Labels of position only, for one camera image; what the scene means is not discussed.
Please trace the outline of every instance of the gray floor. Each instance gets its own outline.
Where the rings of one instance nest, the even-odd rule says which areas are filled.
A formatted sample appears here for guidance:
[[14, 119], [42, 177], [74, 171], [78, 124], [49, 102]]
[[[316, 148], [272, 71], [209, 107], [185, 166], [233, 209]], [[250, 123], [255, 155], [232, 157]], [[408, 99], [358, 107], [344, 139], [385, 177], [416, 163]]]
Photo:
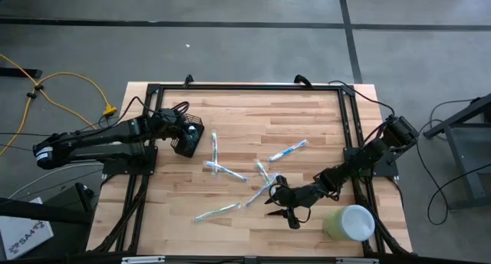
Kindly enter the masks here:
[[[342, 22], [339, 7], [338, 0], [4, 0], [0, 15]], [[348, 7], [354, 23], [491, 24], [489, 0], [348, 0]], [[490, 39], [491, 32], [354, 32], [364, 83], [376, 84], [379, 98], [418, 128], [426, 123], [433, 106], [442, 101], [489, 93]], [[313, 82], [353, 82], [343, 30], [1, 25], [0, 52], [23, 67], [42, 69], [45, 75], [56, 71], [87, 75], [118, 107], [128, 81], [182, 81], [186, 74], [193, 74], [198, 81], [289, 82], [296, 74], [303, 74]], [[17, 130], [25, 93], [30, 89], [31, 82], [25, 79], [0, 81], [2, 131]], [[97, 92], [76, 78], [49, 80], [46, 91], [91, 121], [96, 121], [104, 109]], [[445, 118], [464, 105], [447, 105], [436, 116]], [[40, 98], [33, 103], [24, 132], [50, 134], [82, 127], [84, 122]], [[0, 137], [0, 143], [7, 141], [7, 136]], [[20, 137], [15, 146], [29, 148], [38, 141], [37, 137]], [[445, 143], [422, 140], [420, 148], [439, 183], [458, 175]], [[409, 151], [397, 163], [414, 252], [490, 262], [491, 208], [451, 213], [445, 224], [432, 226], [426, 210], [436, 189], [416, 151]], [[15, 149], [0, 157], [0, 169], [0, 196], [8, 196], [46, 173], [36, 167], [31, 153]], [[19, 196], [94, 170], [97, 167], [68, 170]], [[98, 190], [100, 174], [80, 180]], [[46, 200], [59, 189], [57, 186], [35, 196]], [[449, 186], [446, 194], [450, 201], [459, 200], [465, 196], [463, 184]], [[431, 214], [435, 220], [443, 216], [441, 197]]]

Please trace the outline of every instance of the light green cup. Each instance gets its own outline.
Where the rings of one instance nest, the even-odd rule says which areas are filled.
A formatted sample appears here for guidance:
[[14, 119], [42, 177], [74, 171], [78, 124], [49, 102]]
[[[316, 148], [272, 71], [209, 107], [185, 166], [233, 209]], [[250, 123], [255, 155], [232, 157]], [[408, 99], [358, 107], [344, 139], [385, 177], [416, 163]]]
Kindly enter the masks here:
[[352, 205], [328, 213], [322, 229], [332, 239], [365, 241], [374, 234], [375, 221], [364, 207]]

